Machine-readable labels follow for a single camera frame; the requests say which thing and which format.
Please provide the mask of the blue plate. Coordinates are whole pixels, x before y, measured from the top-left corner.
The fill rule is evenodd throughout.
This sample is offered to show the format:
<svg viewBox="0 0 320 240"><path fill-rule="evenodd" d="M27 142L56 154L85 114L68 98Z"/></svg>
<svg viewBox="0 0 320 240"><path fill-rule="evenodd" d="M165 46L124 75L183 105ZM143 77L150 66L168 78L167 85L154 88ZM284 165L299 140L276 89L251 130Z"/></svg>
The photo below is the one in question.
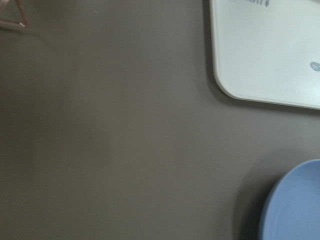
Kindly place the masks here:
<svg viewBox="0 0 320 240"><path fill-rule="evenodd" d="M320 238L320 160L303 162L272 188L259 221L259 240Z"/></svg>

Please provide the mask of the cream rabbit tray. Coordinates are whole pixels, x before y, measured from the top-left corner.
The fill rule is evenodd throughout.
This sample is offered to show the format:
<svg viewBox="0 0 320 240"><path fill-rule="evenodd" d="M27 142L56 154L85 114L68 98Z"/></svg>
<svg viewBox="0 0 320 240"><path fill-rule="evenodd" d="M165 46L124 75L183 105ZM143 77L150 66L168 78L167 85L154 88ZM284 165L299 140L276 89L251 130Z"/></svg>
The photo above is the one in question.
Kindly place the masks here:
<svg viewBox="0 0 320 240"><path fill-rule="evenodd" d="M320 107L317 0L212 0L214 78L238 100Z"/></svg>

